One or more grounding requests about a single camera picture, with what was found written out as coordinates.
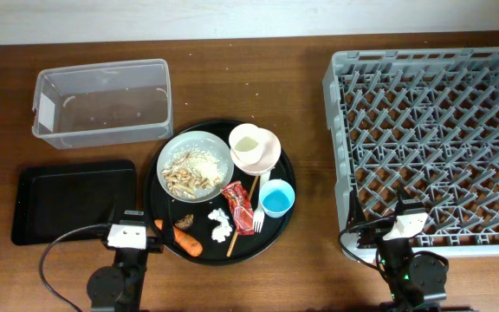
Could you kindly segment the blue cup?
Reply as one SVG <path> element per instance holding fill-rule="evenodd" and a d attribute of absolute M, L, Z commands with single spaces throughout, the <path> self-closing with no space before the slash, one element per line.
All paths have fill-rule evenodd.
<path fill-rule="evenodd" d="M 284 216 L 295 203 L 295 189 L 282 179 L 272 179 L 259 190 L 259 204 L 271 218 Z"/>

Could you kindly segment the white plastic fork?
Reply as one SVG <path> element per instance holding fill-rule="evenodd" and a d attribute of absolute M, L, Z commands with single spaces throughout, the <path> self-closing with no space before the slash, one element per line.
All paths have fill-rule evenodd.
<path fill-rule="evenodd" d="M 261 175 L 259 178 L 259 189 L 262 189 L 262 187 L 269 181 L 269 179 L 270 179 L 270 172 L 266 172 L 263 175 Z M 265 213 L 262 204 L 260 202 L 257 202 L 257 208 L 254 210 L 254 217 L 253 217 L 253 229 L 255 233 L 259 233 L 262 230 L 264 217 Z"/>

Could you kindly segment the orange carrot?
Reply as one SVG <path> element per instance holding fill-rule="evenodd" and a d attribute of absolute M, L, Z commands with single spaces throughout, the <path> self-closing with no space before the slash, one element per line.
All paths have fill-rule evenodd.
<path fill-rule="evenodd" d="M 162 221 L 161 219 L 156 219 L 154 221 L 155 226 L 160 230 L 162 237 Z M 185 252 L 187 252 L 192 257 L 199 257 L 203 252 L 202 244 L 196 240 L 194 237 L 184 233 L 180 229 L 174 226 L 174 234 L 175 234 L 175 245 L 181 247 Z"/>

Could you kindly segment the pile of rice and shells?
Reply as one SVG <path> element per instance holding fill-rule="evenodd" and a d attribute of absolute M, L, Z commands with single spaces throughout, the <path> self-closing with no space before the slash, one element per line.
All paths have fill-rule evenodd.
<path fill-rule="evenodd" d="M 226 171 L 212 153 L 192 148 L 175 153 L 160 173 L 166 189 L 174 196 L 196 199 L 197 191 L 211 190 L 222 184 Z"/>

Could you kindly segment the wooden chopstick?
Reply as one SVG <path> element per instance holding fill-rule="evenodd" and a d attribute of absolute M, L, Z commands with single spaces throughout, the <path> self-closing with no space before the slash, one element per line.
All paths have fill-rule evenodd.
<path fill-rule="evenodd" d="M 244 236 L 254 234 L 254 212 L 251 206 L 251 197 L 256 188 L 258 179 L 259 178 L 255 176 L 249 192 L 245 191 L 240 181 L 233 182 L 222 190 L 222 194 L 229 201 L 230 212 L 236 226 L 235 233 L 230 241 L 229 249 L 226 253 L 227 257 L 231 256 L 234 246 L 236 245 L 237 238 L 240 235 Z"/>

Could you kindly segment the white tissue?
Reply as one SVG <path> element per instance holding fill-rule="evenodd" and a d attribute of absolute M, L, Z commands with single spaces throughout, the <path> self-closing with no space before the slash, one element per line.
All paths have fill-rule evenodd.
<path fill-rule="evenodd" d="M 230 226 L 230 218 L 221 208 L 213 210 L 208 215 L 208 218 L 218 222 L 218 225 L 212 230 L 211 238 L 217 243 L 224 242 L 233 232 L 233 229 Z"/>

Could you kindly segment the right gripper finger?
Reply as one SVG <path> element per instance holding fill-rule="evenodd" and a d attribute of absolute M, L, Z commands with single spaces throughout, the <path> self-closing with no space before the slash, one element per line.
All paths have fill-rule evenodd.
<path fill-rule="evenodd" d="M 361 208 L 358 193 L 350 191 L 349 212 L 347 218 L 347 228 L 350 232 L 361 232 L 362 225 L 366 222 L 366 216 Z"/>
<path fill-rule="evenodd" d="M 413 198 L 407 193 L 404 187 L 399 186 L 397 189 L 397 199 L 395 212 L 404 212 L 412 208 Z"/>

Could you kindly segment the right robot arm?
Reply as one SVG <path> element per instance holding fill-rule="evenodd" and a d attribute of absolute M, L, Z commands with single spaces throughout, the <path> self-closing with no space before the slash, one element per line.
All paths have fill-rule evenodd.
<path fill-rule="evenodd" d="M 411 239 L 424 228 L 428 214 L 421 201 L 398 189 L 394 212 L 366 220 L 359 196 L 350 195 L 350 223 L 340 234 L 356 233 L 376 248 L 371 267 L 378 271 L 391 291 L 391 301 L 382 311 L 439 311 L 447 294 L 444 288 L 449 261 L 434 252 L 415 251 Z"/>

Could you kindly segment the red snack wrapper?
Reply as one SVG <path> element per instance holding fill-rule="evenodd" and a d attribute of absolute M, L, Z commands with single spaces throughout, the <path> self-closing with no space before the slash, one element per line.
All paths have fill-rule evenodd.
<path fill-rule="evenodd" d="M 252 236 L 254 211 L 252 209 L 249 194 L 243 188 L 241 182 L 235 181 L 222 189 L 222 194 L 229 203 L 230 213 L 237 228 L 239 236 Z"/>

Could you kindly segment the cream cup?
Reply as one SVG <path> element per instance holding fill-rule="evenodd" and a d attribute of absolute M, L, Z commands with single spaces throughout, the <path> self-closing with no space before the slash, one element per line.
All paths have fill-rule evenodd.
<path fill-rule="evenodd" d="M 236 126 L 230 132 L 229 143 L 234 154 L 242 163 L 252 165 L 262 157 L 264 134 L 260 127 L 244 123 Z"/>

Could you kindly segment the pink bowl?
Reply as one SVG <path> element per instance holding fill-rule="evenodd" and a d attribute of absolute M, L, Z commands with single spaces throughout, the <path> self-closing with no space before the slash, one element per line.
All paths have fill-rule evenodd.
<path fill-rule="evenodd" d="M 260 176 L 273 169 L 280 158 L 282 147 L 279 139 L 268 129 L 262 129 L 264 134 L 264 149 L 262 157 L 252 165 L 244 164 L 235 154 L 233 148 L 230 149 L 230 156 L 235 166 L 242 172 L 252 176 Z"/>

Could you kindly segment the clear plastic bin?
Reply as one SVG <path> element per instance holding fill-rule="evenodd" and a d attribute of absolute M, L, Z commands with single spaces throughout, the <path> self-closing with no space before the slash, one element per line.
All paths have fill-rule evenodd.
<path fill-rule="evenodd" d="M 57 149 L 172 137 L 172 86 L 163 59 L 50 68 L 36 79 L 32 133 Z"/>

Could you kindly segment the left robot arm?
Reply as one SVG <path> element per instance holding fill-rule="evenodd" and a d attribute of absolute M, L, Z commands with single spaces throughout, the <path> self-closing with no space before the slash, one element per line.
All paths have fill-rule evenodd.
<path fill-rule="evenodd" d="M 151 253 L 161 253 L 174 242 L 172 224 L 165 220 L 161 232 L 151 237 L 154 222 L 143 212 L 126 210 L 112 203 L 105 212 L 109 230 L 102 243 L 114 252 L 113 264 L 95 271 L 87 282 L 92 311 L 139 311 Z"/>

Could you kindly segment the grey plate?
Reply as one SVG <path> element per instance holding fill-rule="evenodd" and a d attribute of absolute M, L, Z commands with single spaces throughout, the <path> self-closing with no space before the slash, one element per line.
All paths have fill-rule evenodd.
<path fill-rule="evenodd" d="M 165 164 L 169 160 L 172 160 L 175 153 L 180 152 L 182 149 L 189 150 L 192 148 L 199 148 L 202 151 L 210 152 L 217 157 L 219 159 L 220 167 L 226 171 L 225 179 L 222 184 L 214 189 L 197 191 L 198 198 L 196 199 L 180 198 L 174 196 L 166 189 L 165 179 L 161 176 L 160 172 L 164 169 Z M 175 136 L 164 145 L 156 160 L 156 173 L 160 185 L 164 188 L 168 195 L 172 196 L 176 200 L 186 202 L 188 204 L 195 204 L 210 201 L 220 194 L 221 190 L 229 184 L 233 176 L 234 164 L 230 157 L 229 146 L 218 136 L 205 131 L 189 131 Z"/>

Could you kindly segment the black rectangular tray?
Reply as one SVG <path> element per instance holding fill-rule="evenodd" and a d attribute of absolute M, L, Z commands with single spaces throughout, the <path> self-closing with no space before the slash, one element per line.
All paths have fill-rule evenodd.
<path fill-rule="evenodd" d="M 127 159 L 26 168 L 18 179 L 11 241 L 47 244 L 69 231 L 107 223 L 112 203 L 136 209 L 136 185 L 135 165 Z"/>

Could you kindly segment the grey dishwasher rack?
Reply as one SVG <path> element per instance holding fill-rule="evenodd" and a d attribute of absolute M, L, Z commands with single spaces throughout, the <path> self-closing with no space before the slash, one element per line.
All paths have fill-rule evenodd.
<path fill-rule="evenodd" d="M 428 214 L 415 249 L 499 257 L 499 47 L 341 51 L 322 86 L 341 229 L 350 191 L 374 220 L 402 186 Z"/>

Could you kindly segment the brown walnut shell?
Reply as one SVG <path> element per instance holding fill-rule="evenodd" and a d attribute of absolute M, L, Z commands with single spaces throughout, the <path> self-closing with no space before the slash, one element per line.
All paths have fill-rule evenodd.
<path fill-rule="evenodd" d="M 185 231 L 193 225 L 193 222 L 194 222 L 194 215 L 187 214 L 175 223 L 175 227 L 180 229 L 181 231 Z"/>

